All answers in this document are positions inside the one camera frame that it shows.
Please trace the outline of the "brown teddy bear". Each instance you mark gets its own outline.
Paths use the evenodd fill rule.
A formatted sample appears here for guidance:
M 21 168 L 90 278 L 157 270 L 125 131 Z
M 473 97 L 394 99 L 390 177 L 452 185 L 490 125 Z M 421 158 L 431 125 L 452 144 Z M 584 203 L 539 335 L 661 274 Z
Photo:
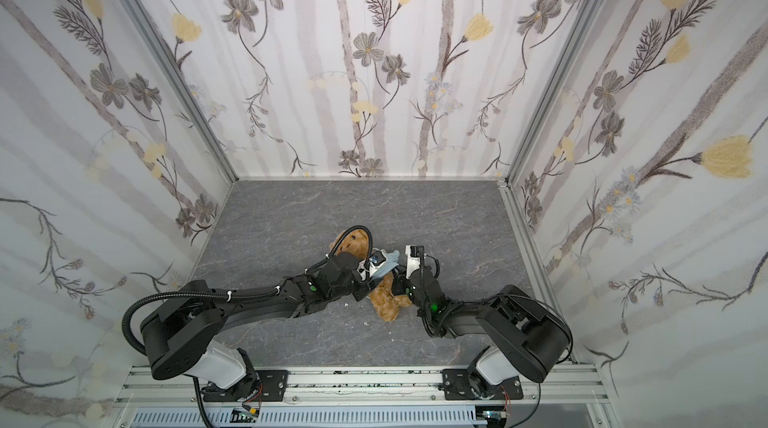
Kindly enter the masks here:
M 347 235 L 339 234 L 329 247 L 334 253 L 346 252 L 363 260 L 371 247 L 370 237 L 361 229 L 356 229 Z M 393 293 L 394 276 L 387 273 L 373 291 L 368 294 L 368 299 L 377 315 L 384 322 L 393 322 L 402 308 L 413 305 L 407 295 L 395 295 Z

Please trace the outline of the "light blue teddy hoodie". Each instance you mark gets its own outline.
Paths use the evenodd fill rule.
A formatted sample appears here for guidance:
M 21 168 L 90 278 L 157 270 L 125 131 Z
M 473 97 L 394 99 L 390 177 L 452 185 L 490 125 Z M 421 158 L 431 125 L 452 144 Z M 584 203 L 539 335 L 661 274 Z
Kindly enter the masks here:
M 380 279 L 399 266 L 400 252 L 398 250 L 374 250 L 368 259 L 368 274 L 370 279 Z

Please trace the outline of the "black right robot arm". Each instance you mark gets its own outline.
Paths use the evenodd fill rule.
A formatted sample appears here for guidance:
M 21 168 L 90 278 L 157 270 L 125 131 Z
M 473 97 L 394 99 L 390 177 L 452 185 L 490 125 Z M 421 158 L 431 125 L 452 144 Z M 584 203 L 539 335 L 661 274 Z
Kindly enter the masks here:
M 462 301 L 444 294 L 430 266 L 399 266 L 393 292 L 409 297 L 428 336 L 485 335 L 517 373 L 536 383 L 572 350 L 572 332 L 560 315 L 514 285 L 481 300 Z

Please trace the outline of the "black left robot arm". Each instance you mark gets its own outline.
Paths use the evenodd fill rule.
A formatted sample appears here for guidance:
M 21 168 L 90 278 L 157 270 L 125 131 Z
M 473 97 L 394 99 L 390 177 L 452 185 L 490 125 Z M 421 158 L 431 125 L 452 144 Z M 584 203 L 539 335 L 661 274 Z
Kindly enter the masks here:
M 365 298 L 385 262 L 379 250 L 362 260 L 341 252 L 271 288 L 214 289 L 194 280 L 180 291 L 151 295 L 131 305 L 123 319 L 124 336 L 147 357 L 154 379 L 186 375 L 222 331 L 309 316 L 346 296 Z

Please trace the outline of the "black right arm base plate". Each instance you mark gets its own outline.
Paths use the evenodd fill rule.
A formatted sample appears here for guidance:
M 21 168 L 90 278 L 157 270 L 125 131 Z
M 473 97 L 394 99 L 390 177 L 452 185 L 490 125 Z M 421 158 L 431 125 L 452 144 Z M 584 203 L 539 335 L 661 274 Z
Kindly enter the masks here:
M 447 401 L 517 401 L 524 398 L 518 377 L 492 385 L 467 368 L 446 368 L 441 371 L 441 376 L 439 389 Z

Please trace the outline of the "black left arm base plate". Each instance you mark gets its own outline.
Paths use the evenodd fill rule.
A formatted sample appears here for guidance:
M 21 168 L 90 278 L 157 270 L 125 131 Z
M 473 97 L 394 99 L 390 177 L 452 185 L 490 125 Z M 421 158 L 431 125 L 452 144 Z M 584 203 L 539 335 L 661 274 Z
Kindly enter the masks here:
M 282 402 L 288 375 L 288 370 L 258 369 L 227 389 L 209 382 L 201 388 L 202 399 L 205 402 Z

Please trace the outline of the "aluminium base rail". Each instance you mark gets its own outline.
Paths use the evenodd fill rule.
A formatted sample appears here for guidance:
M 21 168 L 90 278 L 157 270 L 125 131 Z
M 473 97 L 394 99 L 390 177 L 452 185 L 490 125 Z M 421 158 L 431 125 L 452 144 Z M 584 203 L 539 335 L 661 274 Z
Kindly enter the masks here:
M 282 402 L 205 402 L 200 412 L 188 378 L 155 381 L 133 368 L 108 415 L 108 427 L 202 427 L 207 411 L 265 407 L 472 406 L 484 427 L 617 427 L 620 422 L 599 373 L 591 365 L 560 365 L 538 385 L 520 379 L 517 401 L 447 401 L 439 389 L 447 367 L 291 367 Z

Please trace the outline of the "aluminium corner post left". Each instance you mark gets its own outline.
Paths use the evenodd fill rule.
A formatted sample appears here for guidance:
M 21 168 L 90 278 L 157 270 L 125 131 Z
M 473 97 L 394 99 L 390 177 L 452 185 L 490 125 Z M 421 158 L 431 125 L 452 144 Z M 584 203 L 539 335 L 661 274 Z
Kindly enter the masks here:
M 181 70 L 178 68 L 171 48 L 165 43 L 152 16 L 140 0 L 118 1 L 127 12 L 144 45 L 155 60 L 155 64 L 160 68 L 165 80 L 179 99 L 184 113 L 190 118 L 192 126 L 202 138 L 225 180 L 229 184 L 237 182 L 239 177 L 219 145 L 202 109 L 194 99 Z

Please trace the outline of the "aluminium corner post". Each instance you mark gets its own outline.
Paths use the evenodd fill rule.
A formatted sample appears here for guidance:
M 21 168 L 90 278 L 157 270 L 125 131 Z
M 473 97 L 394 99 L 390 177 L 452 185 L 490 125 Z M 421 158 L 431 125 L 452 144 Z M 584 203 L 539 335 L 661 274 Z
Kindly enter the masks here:
M 140 0 L 118 1 L 127 12 L 144 45 L 155 60 L 155 64 L 160 68 L 165 80 L 179 99 L 184 113 L 190 118 L 192 126 L 202 138 L 225 180 L 229 184 L 237 182 L 239 177 L 219 145 L 202 109 L 194 99 L 181 70 L 178 68 L 171 48 L 165 43 L 152 16 Z
M 504 178 L 506 186 L 510 186 L 523 171 L 526 159 L 531 154 L 536 140 L 543 130 L 543 125 L 552 109 L 555 98 L 559 95 L 565 79 L 584 47 L 592 25 L 596 22 L 605 0 L 583 0 L 574 24 L 568 32 L 563 47 L 558 52 L 556 63 L 553 65 L 547 83 L 533 111 L 532 118 L 523 131 L 523 138 L 515 152 L 511 167 Z

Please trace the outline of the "aluminium corner post right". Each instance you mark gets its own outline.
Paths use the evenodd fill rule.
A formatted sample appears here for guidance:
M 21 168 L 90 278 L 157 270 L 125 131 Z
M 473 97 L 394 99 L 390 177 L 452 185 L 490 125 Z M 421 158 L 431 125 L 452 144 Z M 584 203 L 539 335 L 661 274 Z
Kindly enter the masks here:
M 556 63 L 553 65 L 547 83 L 533 111 L 532 118 L 523 131 L 523 138 L 515 152 L 511 167 L 504 178 L 506 186 L 510 186 L 523 171 L 526 159 L 531 154 L 536 140 L 543 130 L 543 125 L 552 109 L 555 98 L 559 95 L 565 79 L 584 47 L 592 25 L 596 22 L 605 0 L 583 0 L 574 24 L 568 32 L 563 47 L 558 52 Z

